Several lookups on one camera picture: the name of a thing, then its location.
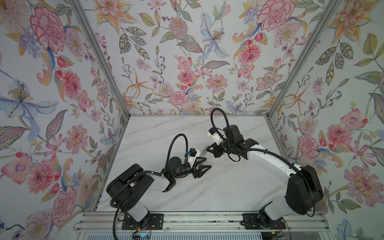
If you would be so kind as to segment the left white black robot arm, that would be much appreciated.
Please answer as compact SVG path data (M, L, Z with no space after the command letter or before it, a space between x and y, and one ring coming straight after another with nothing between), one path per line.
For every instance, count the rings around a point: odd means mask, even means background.
M138 227L150 222L151 213L141 202L148 191L169 192L177 183L177 179L192 175L201 178L211 165L203 165L207 159L186 153L184 162L179 157L167 159L166 166L158 173L145 171L140 165L134 164L107 186L111 197L110 206L133 219Z

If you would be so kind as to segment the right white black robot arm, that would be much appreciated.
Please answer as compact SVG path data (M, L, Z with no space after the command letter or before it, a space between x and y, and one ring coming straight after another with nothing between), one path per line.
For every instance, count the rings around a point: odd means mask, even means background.
M292 213L306 215L324 198L319 177L311 166L295 166L280 155L262 147L253 139L244 139L236 125L224 128L220 134L214 127L207 135L214 141L208 152L215 158L233 154L251 161L279 178L287 187L285 193L274 198L259 210L259 222L267 226Z

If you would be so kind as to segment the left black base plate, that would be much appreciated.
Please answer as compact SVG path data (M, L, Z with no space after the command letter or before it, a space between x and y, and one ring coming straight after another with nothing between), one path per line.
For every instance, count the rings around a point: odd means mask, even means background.
M136 221L131 216L125 216L122 230L162 230L164 214L148 213L141 221Z

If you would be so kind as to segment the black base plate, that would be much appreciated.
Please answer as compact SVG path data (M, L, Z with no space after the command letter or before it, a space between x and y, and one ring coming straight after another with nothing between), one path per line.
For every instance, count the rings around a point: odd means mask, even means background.
M122 230L162 230L164 214L148 213L141 221L136 221L131 216L125 216Z
M246 230L285 230L287 228L283 218L278 220L271 220L267 215L259 213L246 213L242 214L243 220L241 225Z

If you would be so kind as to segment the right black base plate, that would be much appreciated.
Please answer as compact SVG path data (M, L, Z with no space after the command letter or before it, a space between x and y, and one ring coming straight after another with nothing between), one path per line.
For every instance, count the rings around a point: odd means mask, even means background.
M283 218L278 220L271 220L267 215L259 213L246 213L242 214L243 220L241 225L246 230L285 230L287 228Z

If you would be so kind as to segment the aluminium mounting rail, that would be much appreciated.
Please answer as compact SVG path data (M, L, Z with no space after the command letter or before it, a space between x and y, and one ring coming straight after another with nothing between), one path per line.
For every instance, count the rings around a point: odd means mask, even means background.
M243 220L244 212L162 212L162 229L147 227L146 232L176 233L176 232L245 232L270 230L285 233L293 232L329 232L329 225L322 214L316 213L314 217L307 215L291 214L283 220L272 223L272 227L251 229L246 227ZM116 227L116 232L124 233L123 223L116 221L113 224L115 213L94 212L83 214L81 220L74 225L77 233L111 232Z

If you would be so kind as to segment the right aluminium corner post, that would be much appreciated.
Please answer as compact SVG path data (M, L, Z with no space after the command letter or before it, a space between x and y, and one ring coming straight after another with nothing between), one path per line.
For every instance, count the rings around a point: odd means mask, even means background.
M272 117L277 114L278 108L280 107L281 103L283 102L287 92L289 91L291 85L293 84L294 80L296 79L298 73L300 72L301 68L304 66L306 60L310 56L312 50L315 48L320 36L326 29L326 25L332 17L332 15L335 12L335 9L338 7L337 1L328 1L328 4L326 5L322 15L320 16L320 19L317 23L317 25L314 28L313 35L309 39L308 43L303 48L303 51L300 53L299 57L297 58L297 62L295 63L292 71L289 73L287 80L285 81L284 86L282 87L280 93L278 94L276 101L272 108L269 110L269 113L266 115L268 120L271 120Z

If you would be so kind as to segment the aluminium corner post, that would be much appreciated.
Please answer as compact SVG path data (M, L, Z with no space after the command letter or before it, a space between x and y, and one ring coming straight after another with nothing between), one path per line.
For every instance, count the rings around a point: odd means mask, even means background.
M103 73L106 76L108 83L110 84L110 87L112 88L112 92L116 97L116 100L118 102L120 110L122 111L123 115L127 119L129 119L130 118L129 110L127 109L126 104L123 100L122 94L119 91L119 88L117 86L117 82L114 79L112 70L109 67L107 60L104 58L103 51L99 45L99 42L98 42L96 35L92 29L92 26L90 25L90 23L88 21L85 10L82 8L80 1L69 0L69 3L70 3L70 5L71 5L76 17L77 17L77 20L80 22L81 27L83 27L85 30L86 38L87 38L92 50L95 53L95 58L97 60L97 63L99 64L100 68L102 69Z
M291 85L293 84L294 80L296 79L298 73L300 72L301 68L304 66L306 60L310 56L312 50L315 48L320 36L326 29L326 25L332 17L332 15L335 12L335 9L338 7L337 1L328 1L328 4L326 5L322 15L320 16L320 19L317 23L317 25L314 28L313 35L309 39L308 43L303 48L303 51L300 53L299 57L297 58L297 62L295 63L292 71L289 73L287 80L285 81L284 86L282 87L280 93L278 94L276 101L272 108L269 110L269 113L266 115L268 120L271 120L272 117L277 114L278 108L280 107L281 103L283 102L287 92L289 91Z

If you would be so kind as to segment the left aluminium corner post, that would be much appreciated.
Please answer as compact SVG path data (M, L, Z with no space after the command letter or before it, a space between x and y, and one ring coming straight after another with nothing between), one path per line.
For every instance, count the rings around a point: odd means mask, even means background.
M127 109L126 104L123 100L122 94L119 91L119 88L117 86L117 82L114 79L112 70L109 67L107 60L104 58L103 51L99 45L99 42L98 42L96 35L92 29L92 26L90 25L90 23L88 21L85 10L82 8L80 1L69 0L69 3L70 3L70 5L71 5L76 17L77 17L77 20L80 22L81 27L83 27L85 30L86 38L87 38L92 50L95 53L95 58L97 60L97 63L99 64L100 68L102 69L103 73L106 76L108 83L110 84L110 87L112 88L112 92L116 97L116 100L118 102L120 110L122 111L123 115L127 119L129 119L130 118L129 110Z

